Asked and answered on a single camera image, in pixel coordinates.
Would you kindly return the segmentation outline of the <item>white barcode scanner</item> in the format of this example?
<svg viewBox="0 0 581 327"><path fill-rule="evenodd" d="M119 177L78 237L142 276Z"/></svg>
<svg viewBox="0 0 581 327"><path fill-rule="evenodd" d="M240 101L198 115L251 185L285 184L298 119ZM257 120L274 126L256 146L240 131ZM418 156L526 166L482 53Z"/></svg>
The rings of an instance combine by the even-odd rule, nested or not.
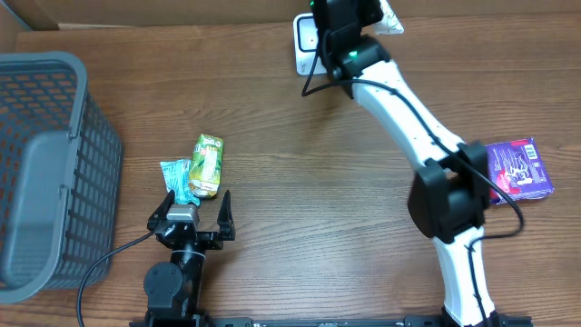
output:
<svg viewBox="0 0 581 327"><path fill-rule="evenodd" d="M314 67L315 75L326 74L326 68L320 58L316 64L313 64L319 39L312 13L300 14L294 18L293 38L297 74L308 76L312 67Z"/></svg>

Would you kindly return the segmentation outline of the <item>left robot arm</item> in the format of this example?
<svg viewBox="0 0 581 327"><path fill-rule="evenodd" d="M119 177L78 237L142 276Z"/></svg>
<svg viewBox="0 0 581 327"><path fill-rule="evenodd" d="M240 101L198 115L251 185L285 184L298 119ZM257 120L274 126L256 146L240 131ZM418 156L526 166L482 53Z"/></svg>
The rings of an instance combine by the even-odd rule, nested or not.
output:
<svg viewBox="0 0 581 327"><path fill-rule="evenodd" d="M213 326L199 307L203 266L208 251L220 251L235 239L231 194L225 193L218 213L217 231L199 229L198 208L177 204L169 192L148 219L147 229L171 250L170 260L152 266L143 280L147 295L146 326Z"/></svg>

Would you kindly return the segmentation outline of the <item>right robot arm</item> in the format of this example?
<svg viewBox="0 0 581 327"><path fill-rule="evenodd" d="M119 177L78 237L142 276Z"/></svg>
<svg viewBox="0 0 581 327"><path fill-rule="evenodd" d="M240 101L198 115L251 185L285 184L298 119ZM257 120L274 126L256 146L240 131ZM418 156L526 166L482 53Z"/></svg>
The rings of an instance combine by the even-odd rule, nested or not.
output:
<svg viewBox="0 0 581 327"><path fill-rule="evenodd" d="M482 248L489 205L487 152L444 127L416 97L399 66L364 27L379 22L379 1L313 1L317 53L331 81L374 115L406 155L414 179L409 214L433 242L445 286L443 314L452 326L489 326Z"/></svg>

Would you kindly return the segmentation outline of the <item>white tube gold cap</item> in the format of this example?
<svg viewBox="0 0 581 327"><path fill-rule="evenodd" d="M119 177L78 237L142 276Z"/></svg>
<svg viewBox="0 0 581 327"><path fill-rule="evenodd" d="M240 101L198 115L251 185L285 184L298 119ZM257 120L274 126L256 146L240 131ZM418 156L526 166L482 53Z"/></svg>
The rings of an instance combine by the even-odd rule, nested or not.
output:
<svg viewBox="0 0 581 327"><path fill-rule="evenodd" d="M401 35L405 29L387 0L379 0L381 19L373 25L376 35Z"/></svg>

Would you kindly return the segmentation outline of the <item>green yellow snack pouch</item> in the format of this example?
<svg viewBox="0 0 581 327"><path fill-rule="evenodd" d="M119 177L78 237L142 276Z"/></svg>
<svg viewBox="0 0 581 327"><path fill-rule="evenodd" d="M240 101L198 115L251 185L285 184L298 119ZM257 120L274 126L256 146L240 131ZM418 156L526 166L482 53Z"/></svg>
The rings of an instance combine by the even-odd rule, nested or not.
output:
<svg viewBox="0 0 581 327"><path fill-rule="evenodd" d="M221 138L201 134L194 146L188 182L198 198L212 198L219 191L223 145Z"/></svg>

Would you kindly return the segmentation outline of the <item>teal wet wipes pack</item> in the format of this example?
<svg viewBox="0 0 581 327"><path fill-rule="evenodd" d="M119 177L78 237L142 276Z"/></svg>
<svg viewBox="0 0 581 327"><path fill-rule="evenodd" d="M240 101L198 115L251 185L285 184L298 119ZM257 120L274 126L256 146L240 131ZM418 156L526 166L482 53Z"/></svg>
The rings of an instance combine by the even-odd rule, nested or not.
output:
<svg viewBox="0 0 581 327"><path fill-rule="evenodd" d="M189 186L190 164L190 159L179 159L172 162L160 162L160 167L167 192L174 191L174 201L177 204L199 206L201 201Z"/></svg>

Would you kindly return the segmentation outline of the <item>grey plastic mesh basket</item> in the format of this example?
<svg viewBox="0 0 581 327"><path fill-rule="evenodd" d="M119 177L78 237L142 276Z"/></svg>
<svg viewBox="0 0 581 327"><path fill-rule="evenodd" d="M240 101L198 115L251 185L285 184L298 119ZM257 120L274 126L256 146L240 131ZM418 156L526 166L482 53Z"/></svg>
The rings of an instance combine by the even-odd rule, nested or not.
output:
<svg viewBox="0 0 581 327"><path fill-rule="evenodd" d="M1 57L1 301L101 281L123 144L66 52Z"/></svg>

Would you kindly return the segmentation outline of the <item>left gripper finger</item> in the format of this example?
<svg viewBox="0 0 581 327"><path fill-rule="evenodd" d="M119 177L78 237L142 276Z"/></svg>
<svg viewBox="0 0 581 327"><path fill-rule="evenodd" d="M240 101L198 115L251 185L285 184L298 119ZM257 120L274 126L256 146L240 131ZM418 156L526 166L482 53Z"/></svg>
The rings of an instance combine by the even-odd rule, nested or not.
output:
<svg viewBox="0 0 581 327"><path fill-rule="evenodd" d="M148 218L146 227L149 231L154 231L160 222L167 220L167 213L174 204L174 199L175 192L171 190L170 192L167 193L162 203Z"/></svg>
<svg viewBox="0 0 581 327"><path fill-rule="evenodd" d="M217 224L219 226L219 236L223 241L235 240L236 230L231 212L231 192L229 190L227 190L223 195Z"/></svg>

